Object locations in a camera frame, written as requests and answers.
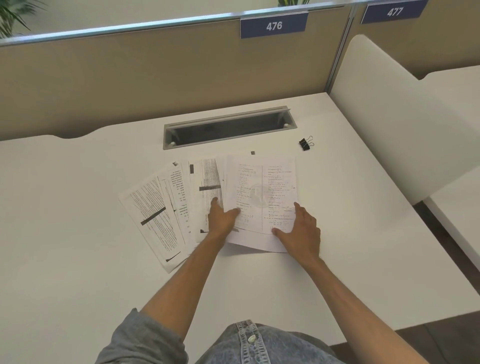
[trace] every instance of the desk surface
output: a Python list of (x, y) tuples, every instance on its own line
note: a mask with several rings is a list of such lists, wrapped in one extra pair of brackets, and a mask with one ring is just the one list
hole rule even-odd
[[(287, 105), (298, 129), (162, 150), (163, 125)], [(298, 141), (313, 136), (302, 151)], [(0, 143), (0, 361), (92, 363), (168, 279), (118, 194), (175, 159), (297, 156), (300, 202), (331, 269), (394, 329), (480, 309), (470, 286), (327, 94), (139, 121), (78, 139)], [(220, 252), (185, 340), (191, 362), (251, 318), (328, 344), (345, 339), (286, 254)]]
[[(480, 66), (433, 72), (422, 82), (480, 133)], [(425, 203), (480, 269), (480, 166), (435, 192)]]

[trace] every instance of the person's left arm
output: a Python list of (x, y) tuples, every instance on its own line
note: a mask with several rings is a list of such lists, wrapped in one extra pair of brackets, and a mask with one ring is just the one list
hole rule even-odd
[(208, 215), (208, 235), (175, 275), (148, 301), (141, 313), (176, 332), (187, 335), (215, 258), (232, 231), (240, 210), (223, 212), (217, 198)]
[(239, 213), (239, 209), (223, 212), (217, 199), (212, 200), (207, 237), (140, 312), (130, 312), (96, 364), (187, 363), (183, 340), (215, 258)]

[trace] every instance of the person's right arm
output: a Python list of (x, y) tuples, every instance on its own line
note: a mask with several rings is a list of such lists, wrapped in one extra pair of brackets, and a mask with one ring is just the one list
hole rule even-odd
[(358, 359), (364, 364), (428, 364), (330, 271), (319, 257), (316, 219), (297, 203), (295, 213), (290, 233), (275, 228), (272, 233), (310, 275)]

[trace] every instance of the white divider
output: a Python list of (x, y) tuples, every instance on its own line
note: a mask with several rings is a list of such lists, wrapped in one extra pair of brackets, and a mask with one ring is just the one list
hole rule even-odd
[(330, 97), (411, 204), (480, 164), (480, 135), (364, 35)]

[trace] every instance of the forearm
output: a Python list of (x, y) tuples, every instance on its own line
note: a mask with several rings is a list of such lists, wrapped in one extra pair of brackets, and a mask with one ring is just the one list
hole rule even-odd
[(365, 364), (428, 364), (318, 260), (305, 270), (332, 311), (348, 343)]
[(221, 239), (207, 235), (141, 312), (185, 339), (205, 282), (222, 245)]

